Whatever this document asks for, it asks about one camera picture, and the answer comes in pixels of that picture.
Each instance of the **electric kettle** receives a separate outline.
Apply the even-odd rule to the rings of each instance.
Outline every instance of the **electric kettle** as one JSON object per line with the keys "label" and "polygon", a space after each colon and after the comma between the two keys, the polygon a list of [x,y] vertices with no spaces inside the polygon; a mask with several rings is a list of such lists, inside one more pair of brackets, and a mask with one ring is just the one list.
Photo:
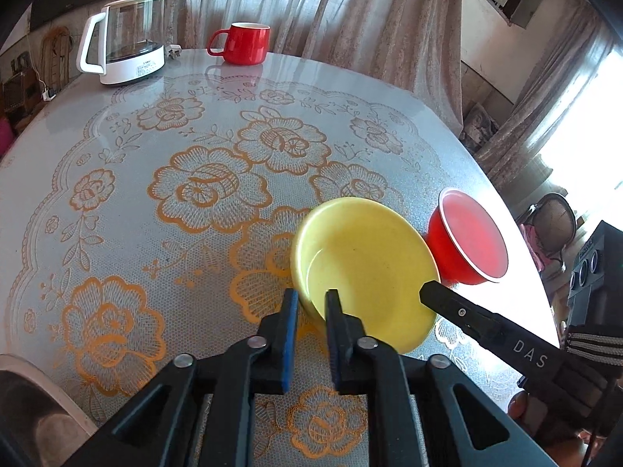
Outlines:
{"label": "electric kettle", "polygon": [[[87,63],[96,24],[100,24],[97,64]],[[86,20],[76,65],[97,73],[102,84],[144,77],[164,65],[164,0],[117,0]]]}

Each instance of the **red mug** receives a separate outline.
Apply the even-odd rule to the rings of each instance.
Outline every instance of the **red mug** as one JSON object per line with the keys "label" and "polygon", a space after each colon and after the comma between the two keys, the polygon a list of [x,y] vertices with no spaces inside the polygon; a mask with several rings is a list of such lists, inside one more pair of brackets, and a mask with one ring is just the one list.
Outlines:
{"label": "red mug", "polygon": [[[225,48],[220,53],[210,50],[220,33],[227,34]],[[233,23],[228,30],[219,30],[208,41],[208,54],[223,56],[233,65],[258,65],[266,59],[269,50],[270,26],[258,23]]]}

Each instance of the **floral tablecloth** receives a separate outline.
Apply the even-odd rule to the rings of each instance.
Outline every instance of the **floral tablecloth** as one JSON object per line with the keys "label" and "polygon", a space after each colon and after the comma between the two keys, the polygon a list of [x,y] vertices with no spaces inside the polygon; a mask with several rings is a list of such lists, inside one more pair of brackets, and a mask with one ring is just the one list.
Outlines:
{"label": "floral tablecloth", "polygon": [[[422,232],[448,186],[488,209],[510,252],[500,284],[459,293],[555,343],[503,202],[409,93],[276,54],[232,67],[183,51],[117,89],[83,75],[0,163],[0,351],[102,423],[175,354],[255,332],[291,285],[290,242],[311,208],[370,198]],[[257,398],[256,465],[367,465],[364,400],[333,391],[322,337],[298,322],[291,391]],[[516,372],[442,319],[412,355],[435,352],[503,407],[516,390]]]}

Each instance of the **silver rivet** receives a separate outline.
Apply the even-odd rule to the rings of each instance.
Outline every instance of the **silver rivet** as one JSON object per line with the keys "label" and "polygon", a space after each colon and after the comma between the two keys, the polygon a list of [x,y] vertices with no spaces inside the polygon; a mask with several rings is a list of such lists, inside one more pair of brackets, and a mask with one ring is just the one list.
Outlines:
{"label": "silver rivet", "polygon": [[185,367],[190,367],[192,365],[192,356],[186,353],[182,353],[181,355],[177,355],[173,359],[173,364],[179,368],[183,369]]}
{"label": "silver rivet", "polygon": [[445,355],[432,355],[429,361],[433,367],[438,369],[447,369],[450,366],[450,359]]}
{"label": "silver rivet", "polygon": [[374,349],[378,345],[379,343],[376,342],[376,339],[374,337],[365,336],[357,339],[357,346],[362,349]]}
{"label": "silver rivet", "polygon": [[258,348],[263,348],[268,343],[266,339],[262,337],[261,335],[254,335],[253,337],[250,337],[248,339],[247,344],[250,348],[258,349]]}

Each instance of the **white kettle handle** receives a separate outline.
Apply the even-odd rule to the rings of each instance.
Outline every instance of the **white kettle handle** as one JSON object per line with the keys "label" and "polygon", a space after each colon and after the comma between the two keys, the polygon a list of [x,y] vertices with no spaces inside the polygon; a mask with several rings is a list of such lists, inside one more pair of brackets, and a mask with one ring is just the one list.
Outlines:
{"label": "white kettle handle", "polygon": [[76,67],[78,67],[78,70],[81,72],[98,73],[101,75],[106,73],[105,64],[93,65],[86,62],[86,53],[88,52],[88,47],[91,44],[91,39],[93,38],[95,25],[98,22],[103,21],[105,18],[106,12],[100,12],[99,14],[92,15],[86,20],[84,32],[82,33],[82,38],[80,39],[80,47],[78,48],[78,57],[76,58]]}

